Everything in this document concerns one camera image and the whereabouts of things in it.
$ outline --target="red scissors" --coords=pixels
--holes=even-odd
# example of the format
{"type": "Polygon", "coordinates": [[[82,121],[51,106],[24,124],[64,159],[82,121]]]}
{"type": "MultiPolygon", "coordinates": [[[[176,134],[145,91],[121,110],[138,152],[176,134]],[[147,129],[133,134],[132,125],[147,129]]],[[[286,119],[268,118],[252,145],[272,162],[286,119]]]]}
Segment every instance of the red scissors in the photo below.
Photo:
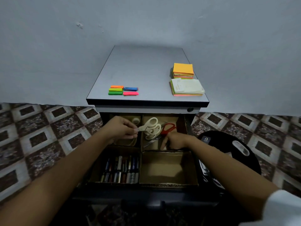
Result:
{"type": "Polygon", "coordinates": [[[163,129],[161,131],[161,135],[167,135],[168,133],[170,133],[172,130],[176,129],[176,126],[175,124],[173,123],[166,123],[164,126],[163,126],[163,129]],[[171,125],[171,127],[167,130],[165,130],[165,127],[166,125],[171,125]]]}

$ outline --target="white wall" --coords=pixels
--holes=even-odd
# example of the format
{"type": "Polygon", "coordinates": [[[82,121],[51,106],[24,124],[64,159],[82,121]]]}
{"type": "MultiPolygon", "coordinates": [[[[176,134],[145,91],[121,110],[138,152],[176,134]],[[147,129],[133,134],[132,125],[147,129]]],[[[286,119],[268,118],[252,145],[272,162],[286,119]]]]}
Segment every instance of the white wall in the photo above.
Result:
{"type": "Polygon", "coordinates": [[[0,101],[86,105],[115,44],[182,47],[204,111],[301,115],[301,0],[0,0],[0,101]],[[83,24],[83,29],[76,25],[83,24]]]}

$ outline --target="desk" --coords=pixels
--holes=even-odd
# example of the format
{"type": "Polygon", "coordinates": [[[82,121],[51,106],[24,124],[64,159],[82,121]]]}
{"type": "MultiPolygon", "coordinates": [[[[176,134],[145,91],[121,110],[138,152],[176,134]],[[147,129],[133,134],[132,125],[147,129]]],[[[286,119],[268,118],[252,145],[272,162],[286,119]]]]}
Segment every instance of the desk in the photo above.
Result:
{"type": "Polygon", "coordinates": [[[174,63],[189,61],[181,48],[114,46],[88,97],[102,113],[196,114],[203,96],[175,97],[169,82],[174,63]],[[108,95],[111,85],[138,87],[138,96],[108,95]]]}

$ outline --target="sticky note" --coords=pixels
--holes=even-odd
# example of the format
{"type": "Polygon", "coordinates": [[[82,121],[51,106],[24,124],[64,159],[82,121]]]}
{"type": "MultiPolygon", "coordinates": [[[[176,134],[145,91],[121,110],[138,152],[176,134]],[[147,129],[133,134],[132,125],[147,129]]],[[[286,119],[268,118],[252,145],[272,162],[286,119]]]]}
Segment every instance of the sticky note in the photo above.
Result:
{"type": "Polygon", "coordinates": [[[123,95],[124,96],[134,96],[134,95],[139,95],[139,93],[136,91],[129,91],[129,92],[123,91],[123,95]]]}
{"type": "Polygon", "coordinates": [[[109,91],[122,91],[121,88],[109,88],[109,91]]]}
{"type": "Polygon", "coordinates": [[[122,95],[122,91],[109,91],[109,95],[122,95]]]}
{"type": "Polygon", "coordinates": [[[121,88],[121,89],[123,89],[123,86],[111,86],[111,88],[121,88]]]}
{"type": "Polygon", "coordinates": [[[174,73],[194,74],[192,64],[175,63],[173,65],[174,73]]]}
{"type": "Polygon", "coordinates": [[[124,87],[123,90],[126,90],[126,91],[137,91],[138,88],[137,87],[124,87]]]}

